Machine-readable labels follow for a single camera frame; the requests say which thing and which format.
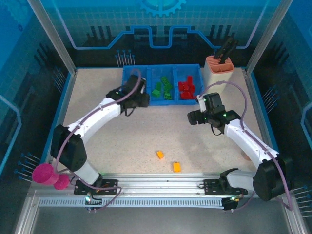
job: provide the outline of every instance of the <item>glass panel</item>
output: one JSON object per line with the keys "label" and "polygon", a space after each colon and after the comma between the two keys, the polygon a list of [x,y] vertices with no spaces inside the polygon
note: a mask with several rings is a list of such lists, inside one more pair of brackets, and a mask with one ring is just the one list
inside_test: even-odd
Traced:
{"label": "glass panel", "polygon": [[228,36],[239,41],[232,61],[245,66],[280,1],[42,2],[76,66],[120,67],[134,63],[203,66],[206,56]]}
{"label": "glass panel", "polygon": [[0,227],[11,233],[38,163],[21,154],[41,158],[68,72],[27,1],[0,1],[0,32]]}
{"label": "glass panel", "polygon": [[311,25],[311,1],[294,0],[254,70],[278,149],[292,156],[299,187],[310,187],[312,176]]}

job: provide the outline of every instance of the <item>white tabletop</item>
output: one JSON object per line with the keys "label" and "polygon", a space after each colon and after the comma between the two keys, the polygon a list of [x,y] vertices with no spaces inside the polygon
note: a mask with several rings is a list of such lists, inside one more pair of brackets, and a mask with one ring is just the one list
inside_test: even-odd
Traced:
{"label": "white tabletop", "polygon": [[[121,79],[121,68],[79,69],[64,126],[96,107],[110,90],[120,86]],[[249,106],[244,121],[261,138],[240,68],[235,69],[230,81],[246,92]],[[221,98],[226,110],[242,113],[244,98],[238,89],[228,85]],[[87,142],[88,160],[102,173],[171,173],[176,161],[182,173],[220,173],[234,167],[255,171],[232,140],[214,136],[208,124],[188,123],[187,114],[197,109],[198,105],[149,106],[136,108],[130,117],[122,114]],[[164,153],[162,160],[156,155],[158,150]]]}

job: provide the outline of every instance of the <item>pink container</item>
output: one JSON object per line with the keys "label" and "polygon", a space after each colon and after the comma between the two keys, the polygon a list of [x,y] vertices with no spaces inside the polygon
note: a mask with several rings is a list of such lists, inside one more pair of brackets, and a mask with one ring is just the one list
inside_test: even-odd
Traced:
{"label": "pink container", "polygon": [[69,184],[69,177],[65,174],[60,174],[58,181],[53,185],[57,190],[66,189]]}
{"label": "pink container", "polygon": [[33,171],[33,180],[38,184],[52,185],[59,179],[59,174],[54,172],[53,166],[49,163],[40,164]]}

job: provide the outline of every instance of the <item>blue tray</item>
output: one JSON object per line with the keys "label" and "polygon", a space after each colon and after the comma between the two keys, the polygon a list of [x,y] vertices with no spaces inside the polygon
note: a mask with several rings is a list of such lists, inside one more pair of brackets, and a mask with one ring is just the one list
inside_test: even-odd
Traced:
{"label": "blue tray", "polygon": [[[124,66],[122,74],[122,84],[129,79],[132,69],[137,68],[141,71],[142,77],[146,78],[146,92],[150,95],[151,106],[164,105],[195,105],[195,100],[182,100],[180,97],[178,82],[186,82],[187,76],[193,76],[193,84],[195,85],[194,96],[200,94],[204,90],[203,79],[200,72],[199,64],[170,64],[170,65],[135,65]],[[156,87],[157,82],[161,82],[161,77],[167,77],[172,84],[170,94],[172,100],[164,98],[163,85],[161,86],[160,97],[152,96],[152,91]]]}

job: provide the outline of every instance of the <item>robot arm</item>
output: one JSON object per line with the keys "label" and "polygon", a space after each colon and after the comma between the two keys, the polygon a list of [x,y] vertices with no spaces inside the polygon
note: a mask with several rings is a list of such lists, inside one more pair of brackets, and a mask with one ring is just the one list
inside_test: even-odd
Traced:
{"label": "robot arm", "polygon": [[276,158],[282,168],[287,185],[293,187],[293,161],[290,157],[281,156],[277,151],[262,142],[243,122],[235,111],[226,111],[218,93],[197,96],[200,110],[188,113],[189,123],[211,124],[222,134],[232,139],[251,159],[256,172],[244,172],[237,168],[220,174],[219,182],[223,190],[227,188],[243,188],[255,191],[264,201],[268,201],[285,192],[281,177],[274,162],[268,155]]}
{"label": "robot arm", "polygon": [[139,87],[127,99],[102,108],[103,105],[121,99],[127,95],[134,88],[137,79],[137,76],[131,75],[124,86],[110,91],[106,95],[106,98],[104,98],[96,108],[86,114],[83,118],[68,125],[67,127],[59,125],[54,129],[51,145],[51,155],[52,157],[56,158],[62,143],[70,134],[70,132],[76,128],[76,126],[80,125],[81,121],[95,109],[101,109],[91,115],[83,124],[79,126],[79,128],[69,139],[59,159],[60,163],[62,163],[69,170],[74,172],[90,185],[99,187],[102,182],[102,177],[101,174],[97,172],[95,167],[87,160],[87,154],[84,145],[88,142],[90,137],[108,121],[119,116],[123,112],[125,112],[127,115],[127,109],[147,107],[149,105],[150,97],[145,93],[146,80],[141,78]]}

